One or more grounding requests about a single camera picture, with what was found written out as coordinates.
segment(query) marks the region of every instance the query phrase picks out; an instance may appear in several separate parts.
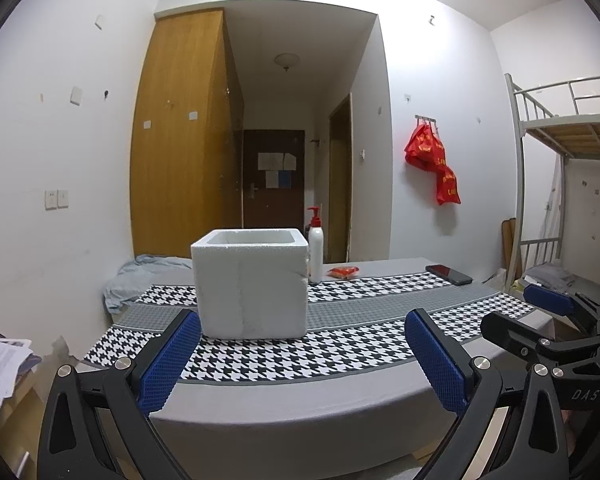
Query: bed post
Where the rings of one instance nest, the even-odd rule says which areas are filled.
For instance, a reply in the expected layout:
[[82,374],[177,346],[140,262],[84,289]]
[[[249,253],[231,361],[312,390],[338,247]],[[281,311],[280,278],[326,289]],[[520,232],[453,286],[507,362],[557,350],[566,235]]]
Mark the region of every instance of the bed post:
[[566,203],[567,203],[567,157],[560,155],[560,230],[558,231],[558,258],[562,258],[562,238],[564,237],[564,219],[566,217]]
[[522,145],[522,137],[524,136],[524,132],[522,131],[522,125],[520,123],[520,111],[518,110],[518,99],[515,94],[513,79],[511,78],[511,74],[505,74],[504,77],[507,81],[507,90],[509,91],[511,113],[513,115],[513,130],[514,135],[516,137],[516,163],[518,171],[516,226],[513,232],[513,247],[511,250],[511,260],[509,262],[509,269],[507,271],[507,281],[505,282],[505,292],[508,293],[516,277],[518,253],[520,252],[520,238],[522,236],[522,217],[525,209],[525,152]]

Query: metal bed frame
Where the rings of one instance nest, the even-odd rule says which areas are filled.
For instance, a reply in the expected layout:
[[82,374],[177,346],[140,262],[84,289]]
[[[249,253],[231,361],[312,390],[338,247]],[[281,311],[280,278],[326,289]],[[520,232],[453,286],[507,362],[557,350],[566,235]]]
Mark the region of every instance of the metal bed frame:
[[[510,74],[505,74],[505,79],[513,114],[518,168],[516,225],[513,233],[513,248],[509,269],[507,269],[505,288],[509,292],[515,280],[518,258],[522,258],[522,248],[526,248],[522,262],[522,272],[526,271],[529,254],[532,251],[534,252],[534,265],[552,262],[554,259],[560,258],[562,254],[566,211],[565,166],[570,158],[600,160],[600,114],[581,114],[578,108],[579,101],[597,99],[600,98],[600,94],[578,96],[573,90],[573,85],[585,81],[597,81],[600,80],[600,76],[569,79],[528,89],[522,89],[516,85]],[[530,92],[560,86],[567,86],[569,88],[575,115],[564,117],[554,115],[530,94]],[[530,114],[531,105],[533,105],[533,114]],[[522,224],[525,209],[525,153],[522,139],[526,134],[531,134],[531,136],[554,150],[560,156],[560,225],[557,237],[522,240]]]

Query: light switch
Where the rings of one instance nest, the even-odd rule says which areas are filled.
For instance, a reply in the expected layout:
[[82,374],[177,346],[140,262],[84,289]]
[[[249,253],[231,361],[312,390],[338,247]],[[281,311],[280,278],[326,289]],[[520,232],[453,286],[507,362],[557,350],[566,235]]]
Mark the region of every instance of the light switch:
[[58,209],[69,207],[69,190],[58,189]]
[[45,191],[45,209],[58,209],[58,190],[48,189]]
[[71,90],[69,101],[71,101],[72,105],[80,106],[80,102],[82,101],[82,88],[74,86],[74,89]]

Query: ceiling light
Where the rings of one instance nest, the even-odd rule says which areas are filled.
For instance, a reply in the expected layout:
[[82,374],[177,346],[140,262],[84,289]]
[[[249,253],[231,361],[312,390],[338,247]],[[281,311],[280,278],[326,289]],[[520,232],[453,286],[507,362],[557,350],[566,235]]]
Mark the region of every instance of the ceiling light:
[[281,66],[285,69],[285,72],[288,72],[290,68],[295,67],[298,63],[300,63],[300,57],[296,54],[290,54],[288,52],[284,52],[282,54],[278,54],[275,58],[273,58],[273,62],[276,65]]

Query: blue gripper pad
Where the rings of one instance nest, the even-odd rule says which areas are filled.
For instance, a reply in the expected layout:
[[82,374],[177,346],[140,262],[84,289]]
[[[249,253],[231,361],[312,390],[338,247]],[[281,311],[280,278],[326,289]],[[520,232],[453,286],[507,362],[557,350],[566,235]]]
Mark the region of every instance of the blue gripper pad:
[[190,312],[140,379],[138,407],[144,416],[161,410],[200,342],[200,318]]
[[568,316],[574,312],[569,296],[554,292],[544,286],[527,285],[523,295],[527,303],[544,308],[558,316]]
[[442,406],[462,415],[469,405],[464,376],[414,310],[404,319],[404,335]]

